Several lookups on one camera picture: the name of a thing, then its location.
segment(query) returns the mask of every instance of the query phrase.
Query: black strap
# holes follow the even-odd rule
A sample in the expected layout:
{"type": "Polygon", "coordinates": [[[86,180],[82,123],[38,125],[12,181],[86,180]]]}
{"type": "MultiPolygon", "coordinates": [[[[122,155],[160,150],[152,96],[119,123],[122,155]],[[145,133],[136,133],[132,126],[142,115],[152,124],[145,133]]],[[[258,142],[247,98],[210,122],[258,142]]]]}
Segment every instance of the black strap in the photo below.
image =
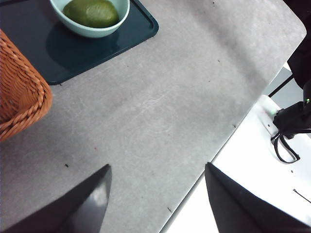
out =
{"type": "Polygon", "coordinates": [[[276,151],[276,155],[280,161],[282,161],[286,164],[292,164],[292,163],[294,163],[300,159],[300,156],[287,144],[287,142],[285,141],[285,138],[284,138],[285,135],[293,135],[293,134],[298,134],[298,133],[311,133],[311,130],[296,130],[296,129],[294,129],[294,130],[289,130],[289,131],[284,131],[284,132],[279,131],[279,132],[277,132],[277,134],[275,136],[273,136],[271,138],[271,141],[274,140],[274,143],[273,143],[274,144],[274,150],[276,151]],[[292,155],[296,158],[296,160],[294,160],[292,162],[287,162],[279,155],[279,152],[278,152],[278,140],[279,139],[281,140],[284,147],[292,153],[292,155]]]}

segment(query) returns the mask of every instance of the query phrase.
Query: white surface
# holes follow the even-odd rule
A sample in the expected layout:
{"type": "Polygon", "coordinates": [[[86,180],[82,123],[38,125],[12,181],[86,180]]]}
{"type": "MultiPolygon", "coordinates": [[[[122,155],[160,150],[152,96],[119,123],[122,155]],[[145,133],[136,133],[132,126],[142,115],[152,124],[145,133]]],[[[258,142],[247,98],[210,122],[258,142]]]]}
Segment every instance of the white surface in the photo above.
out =
{"type": "Polygon", "coordinates": [[[166,233],[217,233],[217,225],[208,200],[204,175],[193,191],[173,214],[174,219],[163,232],[166,233]]]}
{"type": "MultiPolygon", "coordinates": [[[[301,160],[279,161],[270,142],[277,132],[272,119],[278,109],[270,98],[261,96],[213,164],[257,197],[311,226],[311,204],[293,191],[311,200],[311,139],[296,135],[288,143],[301,160]]],[[[279,147],[280,155],[290,159],[279,147]]]]}

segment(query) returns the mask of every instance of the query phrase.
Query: black object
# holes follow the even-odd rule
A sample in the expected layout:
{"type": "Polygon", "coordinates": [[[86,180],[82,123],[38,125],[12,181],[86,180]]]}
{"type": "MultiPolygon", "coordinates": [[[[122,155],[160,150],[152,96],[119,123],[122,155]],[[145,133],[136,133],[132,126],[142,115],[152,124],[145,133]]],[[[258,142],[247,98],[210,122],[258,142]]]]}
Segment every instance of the black object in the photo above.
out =
{"type": "Polygon", "coordinates": [[[274,141],[274,148],[277,157],[284,163],[291,164],[300,159],[300,156],[287,144],[285,137],[292,139],[297,133],[311,133],[311,80],[303,86],[304,101],[293,104],[292,106],[281,109],[274,117],[273,123],[278,128],[278,133],[271,138],[274,141]],[[285,148],[294,157],[293,161],[285,161],[278,152],[278,140],[281,140],[285,148]]]}
{"type": "Polygon", "coordinates": [[[307,29],[307,36],[288,60],[296,83],[303,88],[311,77],[311,1],[284,0],[307,29]]]}
{"type": "Polygon", "coordinates": [[[106,165],[58,200],[3,233],[99,233],[112,180],[106,165]]]}
{"type": "Polygon", "coordinates": [[[210,205],[220,233],[309,233],[311,228],[256,197],[213,164],[205,166],[210,205]]]}
{"type": "Polygon", "coordinates": [[[107,37],[91,39],[67,29],[45,0],[0,3],[1,29],[48,84],[60,84],[154,36],[158,23],[139,0],[107,37]]]}

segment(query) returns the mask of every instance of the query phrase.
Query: green fruit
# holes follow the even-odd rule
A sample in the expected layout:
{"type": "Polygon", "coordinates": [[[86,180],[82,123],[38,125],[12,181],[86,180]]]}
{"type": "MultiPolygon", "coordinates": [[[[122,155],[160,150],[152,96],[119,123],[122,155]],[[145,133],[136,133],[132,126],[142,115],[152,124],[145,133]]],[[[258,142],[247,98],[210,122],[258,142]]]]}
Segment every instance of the green fruit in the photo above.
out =
{"type": "Polygon", "coordinates": [[[63,9],[73,21],[92,28],[106,28],[118,23],[119,16],[108,0],[73,0],[63,9]]]}

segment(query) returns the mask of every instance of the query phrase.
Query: black plastic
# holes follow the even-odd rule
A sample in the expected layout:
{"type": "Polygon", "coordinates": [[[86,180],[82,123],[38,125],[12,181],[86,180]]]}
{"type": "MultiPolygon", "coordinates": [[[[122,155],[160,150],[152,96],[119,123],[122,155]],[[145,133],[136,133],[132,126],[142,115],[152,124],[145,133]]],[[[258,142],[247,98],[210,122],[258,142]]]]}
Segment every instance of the black plastic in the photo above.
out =
{"type": "Polygon", "coordinates": [[[157,21],[138,0],[113,34],[91,39],[67,29],[47,0],[0,4],[0,26],[48,84],[60,84],[154,36],[157,21]]]}

